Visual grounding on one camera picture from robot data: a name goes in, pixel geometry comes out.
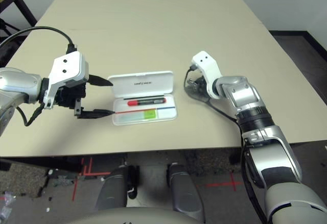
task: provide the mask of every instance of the floor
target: floor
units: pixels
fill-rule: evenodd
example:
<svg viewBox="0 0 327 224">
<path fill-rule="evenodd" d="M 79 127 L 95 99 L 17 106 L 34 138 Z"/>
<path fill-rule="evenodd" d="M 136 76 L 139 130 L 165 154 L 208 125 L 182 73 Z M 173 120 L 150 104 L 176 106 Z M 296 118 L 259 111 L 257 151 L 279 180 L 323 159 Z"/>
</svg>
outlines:
<svg viewBox="0 0 327 224">
<path fill-rule="evenodd" d="M 327 103 L 327 62 L 302 37 L 275 38 Z M 293 150 L 302 166 L 303 183 L 327 203 L 327 141 L 297 144 Z M 167 165 L 179 162 L 190 167 L 192 162 L 189 157 L 194 155 L 198 159 L 193 162 L 197 167 L 190 170 L 204 202 L 206 223 L 259 223 L 247 198 L 239 165 L 228 165 L 226 152 L 215 149 L 93 156 L 92 172 L 111 171 L 121 163 L 122 158 L 130 165 L 139 165 L 141 179 L 138 196 L 128 200 L 128 206 L 171 209 L 170 189 L 166 183 Z M 220 170 L 213 170 L 217 161 L 224 162 L 224 166 L 220 164 Z M 17 196 L 11 205 L 8 224 L 66 223 L 92 213 L 103 185 L 101 177 L 79 177 L 77 184 L 71 180 L 63 184 L 56 179 L 60 174 L 64 172 L 55 171 L 52 174 L 41 197 Z M 256 193 L 263 203 L 263 190 L 257 189 Z"/>
</svg>

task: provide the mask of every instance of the white case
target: white case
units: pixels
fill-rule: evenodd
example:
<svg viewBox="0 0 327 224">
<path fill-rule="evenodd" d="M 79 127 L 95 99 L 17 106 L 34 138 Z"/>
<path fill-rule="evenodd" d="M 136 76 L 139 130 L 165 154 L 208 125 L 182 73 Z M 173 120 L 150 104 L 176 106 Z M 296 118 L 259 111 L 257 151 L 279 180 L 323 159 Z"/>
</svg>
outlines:
<svg viewBox="0 0 327 224">
<path fill-rule="evenodd" d="M 114 75 L 108 78 L 117 98 L 113 103 L 112 122 L 117 125 L 172 120 L 177 117 L 172 71 L 142 72 Z M 163 104 L 129 106 L 128 101 L 165 98 Z"/>
</svg>

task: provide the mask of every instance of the black cable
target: black cable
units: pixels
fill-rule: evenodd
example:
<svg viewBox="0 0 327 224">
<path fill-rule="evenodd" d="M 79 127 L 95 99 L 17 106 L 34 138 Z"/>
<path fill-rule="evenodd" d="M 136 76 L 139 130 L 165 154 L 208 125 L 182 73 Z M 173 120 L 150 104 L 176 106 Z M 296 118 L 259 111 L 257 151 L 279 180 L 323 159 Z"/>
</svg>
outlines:
<svg viewBox="0 0 327 224">
<path fill-rule="evenodd" d="M 47 27 L 47 26 L 36 26 L 36 27 L 31 27 L 31 28 L 20 30 L 17 33 L 14 33 L 13 35 L 10 35 L 7 39 L 5 39 L 3 42 L 1 42 L 0 48 L 2 48 L 5 44 L 7 44 L 8 42 L 10 42 L 11 40 L 13 40 L 14 38 L 16 38 L 17 36 L 19 36 L 23 33 L 33 31 L 33 30 L 41 30 L 41 29 L 51 30 L 51 31 L 57 32 L 57 33 L 61 34 L 62 36 L 64 36 L 69 42 L 66 54 L 76 51 L 75 45 L 74 45 L 72 39 L 68 35 L 66 35 L 63 31 L 61 31 L 59 29 L 56 29 L 53 27 Z"/>
<path fill-rule="evenodd" d="M 245 164 L 245 156 L 244 154 L 246 153 L 245 151 L 245 148 L 246 148 L 246 145 L 244 145 L 244 141 L 243 141 L 243 138 L 242 138 L 242 130 L 239 126 L 239 124 L 237 123 L 237 120 L 229 115 L 227 115 L 225 112 L 223 112 L 222 110 L 216 108 L 215 106 L 213 106 L 210 102 L 211 98 L 209 98 L 208 100 L 206 101 L 203 101 L 199 98 L 195 98 L 193 96 L 191 96 L 187 90 L 186 90 L 186 80 L 187 80 L 187 77 L 188 77 L 188 74 L 193 71 L 193 69 L 190 67 L 189 70 L 186 72 L 186 75 L 185 75 L 185 78 L 184 78 L 184 91 L 187 93 L 187 95 L 192 98 L 192 99 L 195 99 L 197 101 L 200 101 L 200 102 L 203 102 L 203 103 L 206 103 L 208 106 L 210 106 L 211 108 L 213 108 L 216 112 L 220 113 L 221 115 L 223 115 L 225 118 L 229 119 L 230 121 L 234 122 L 239 130 L 240 130 L 240 135 L 241 135 L 241 174 L 242 174 L 242 178 L 243 178 L 243 182 L 244 182 L 244 186 L 245 186 L 245 189 L 246 189 L 246 192 L 247 192 L 247 195 L 252 203 L 252 206 L 256 212 L 256 214 L 258 215 L 260 221 L 262 222 L 262 224 L 266 224 L 267 223 L 267 217 L 264 213 L 264 211 L 262 210 L 259 202 L 258 202 L 258 198 L 256 197 L 256 194 L 254 192 L 254 189 L 253 189 L 253 186 L 251 184 L 251 182 L 249 181 L 249 178 L 248 178 L 248 174 L 246 172 L 246 164 Z"/>
<path fill-rule="evenodd" d="M 22 119 L 24 121 L 24 125 L 25 126 L 30 126 L 31 123 L 37 118 L 37 116 L 39 116 L 42 113 L 42 110 L 43 110 L 44 107 L 45 107 L 45 104 L 41 103 L 40 106 L 37 109 L 35 109 L 32 117 L 30 118 L 30 120 L 28 122 L 27 122 L 26 116 L 25 116 L 24 112 L 22 111 L 22 109 L 20 107 L 16 107 L 16 109 L 21 114 Z"/>
</svg>

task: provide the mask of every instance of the pen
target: pen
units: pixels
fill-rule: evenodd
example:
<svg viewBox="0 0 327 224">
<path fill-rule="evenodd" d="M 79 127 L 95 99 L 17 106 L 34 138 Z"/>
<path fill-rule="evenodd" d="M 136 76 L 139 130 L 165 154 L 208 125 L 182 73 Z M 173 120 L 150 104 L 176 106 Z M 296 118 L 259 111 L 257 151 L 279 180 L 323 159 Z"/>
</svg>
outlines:
<svg viewBox="0 0 327 224">
<path fill-rule="evenodd" d="M 146 100 L 128 101 L 127 105 L 139 106 L 139 105 L 161 104 L 161 103 L 165 103 L 165 102 L 166 102 L 166 98 L 154 98 L 154 99 L 146 99 Z"/>
</svg>

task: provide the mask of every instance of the beige table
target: beige table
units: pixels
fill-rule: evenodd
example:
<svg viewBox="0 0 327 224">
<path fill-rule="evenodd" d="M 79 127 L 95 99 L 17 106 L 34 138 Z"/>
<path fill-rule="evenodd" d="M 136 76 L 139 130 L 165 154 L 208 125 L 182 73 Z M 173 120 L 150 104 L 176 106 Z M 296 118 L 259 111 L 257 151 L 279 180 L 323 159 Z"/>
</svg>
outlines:
<svg viewBox="0 0 327 224">
<path fill-rule="evenodd" d="M 26 128 L 15 113 L 0 138 L 1 156 L 239 146 L 235 125 L 183 91 L 192 56 L 201 50 L 224 75 L 249 78 L 290 143 L 327 138 L 327 107 L 242 0 L 55 0 L 38 25 L 68 33 L 90 74 L 172 70 L 178 117 L 117 127 L 111 117 L 77 120 L 73 110 L 55 107 Z M 66 44 L 56 33 L 34 31 L 8 66 L 47 77 Z M 110 88 L 87 86 L 82 105 L 111 109 L 113 101 Z M 21 108 L 30 116 L 36 106 Z M 219 107 L 228 108 L 225 102 Z"/>
</svg>

